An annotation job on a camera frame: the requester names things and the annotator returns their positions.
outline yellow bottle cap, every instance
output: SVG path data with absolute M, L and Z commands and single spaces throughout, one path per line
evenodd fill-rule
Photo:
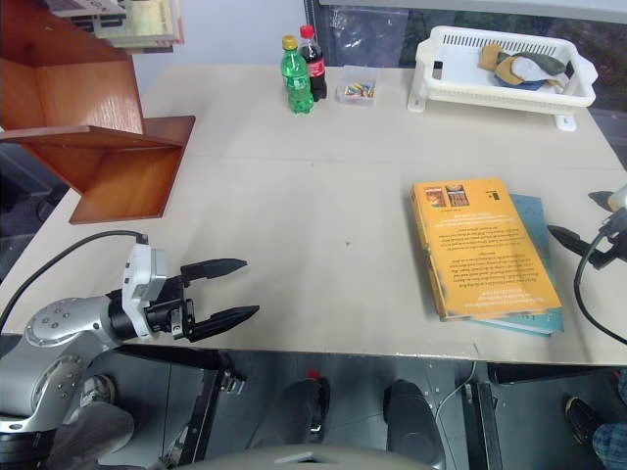
M 298 41 L 294 36 L 283 36 L 283 49 L 291 51 L 298 47 Z

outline plastic bottle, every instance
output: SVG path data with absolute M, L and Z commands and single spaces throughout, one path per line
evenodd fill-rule
M 310 89 L 310 76 L 305 59 L 298 55 L 298 42 L 294 36 L 283 36 L 281 73 L 287 87 L 287 99 L 294 113 L 308 113 L 314 106 Z
M 303 43 L 299 49 L 299 54 L 303 56 L 307 67 L 310 70 L 310 82 L 312 85 L 313 100 L 326 98 L 326 80 L 324 79 L 324 58 L 322 49 L 314 39 L 314 27 L 310 24 L 301 26 L 301 37 Z

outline green soda bottle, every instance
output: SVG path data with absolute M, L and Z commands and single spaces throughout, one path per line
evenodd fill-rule
M 305 59 L 298 53 L 294 36 L 283 36 L 283 60 L 281 73 L 287 87 L 287 99 L 293 113 L 308 113 L 314 107 L 310 89 L 310 73 Z

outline white plastic basket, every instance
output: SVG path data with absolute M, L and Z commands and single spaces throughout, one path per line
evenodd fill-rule
M 548 54 L 570 63 L 574 73 L 561 94 L 549 85 L 537 91 L 499 86 L 492 71 L 478 67 L 481 49 L 493 43 L 508 54 Z M 577 127 L 572 116 L 575 110 L 590 106 L 596 98 L 592 89 L 598 76 L 595 66 L 564 39 L 436 26 L 430 37 L 418 44 L 415 61 L 408 109 L 418 113 L 424 111 L 427 99 L 449 101 L 555 115 L 559 129 L 573 131 Z M 442 63 L 441 70 L 435 69 L 436 75 L 441 72 L 439 78 L 434 76 L 436 62 Z

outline bottle cap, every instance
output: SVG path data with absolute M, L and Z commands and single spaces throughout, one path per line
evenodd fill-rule
M 298 47 L 298 41 L 294 36 L 283 36 L 283 49 L 291 51 Z
M 305 39 L 311 39 L 315 36 L 314 27 L 310 24 L 305 24 L 301 26 L 301 37 Z

